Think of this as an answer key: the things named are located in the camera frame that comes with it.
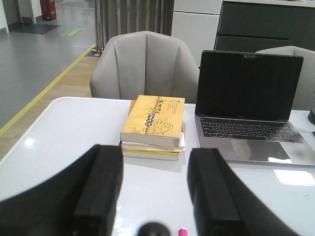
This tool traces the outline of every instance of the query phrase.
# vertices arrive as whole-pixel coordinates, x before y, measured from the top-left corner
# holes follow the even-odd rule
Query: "laptop keyboard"
[[[205,137],[301,143],[286,123],[200,118]]]

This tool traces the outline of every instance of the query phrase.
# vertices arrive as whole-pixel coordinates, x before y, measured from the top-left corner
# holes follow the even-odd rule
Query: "dark cabinet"
[[[224,1],[215,50],[255,52],[294,45],[315,50],[315,8]]]

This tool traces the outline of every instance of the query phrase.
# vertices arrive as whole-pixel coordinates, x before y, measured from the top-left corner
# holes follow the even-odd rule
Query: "laptop trackpad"
[[[239,160],[292,163],[278,142],[232,139],[231,143]]]

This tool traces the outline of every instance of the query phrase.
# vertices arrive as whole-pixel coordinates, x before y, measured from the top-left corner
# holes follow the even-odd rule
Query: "wall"
[[[3,29],[3,28],[5,28],[6,32],[8,33],[4,8],[3,8],[2,0],[0,0],[0,29]]]
[[[31,0],[18,0],[21,16],[31,18],[34,23],[33,9]]]
[[[31,5],[33,7],[33,15],[34,17],[41,16],[41,8],[39,0],[31,0]]]

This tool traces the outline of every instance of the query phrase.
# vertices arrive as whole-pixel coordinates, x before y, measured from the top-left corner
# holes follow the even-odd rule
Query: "laptop screen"
[[[195,114],[287,121],[303,58],[204,51]]]

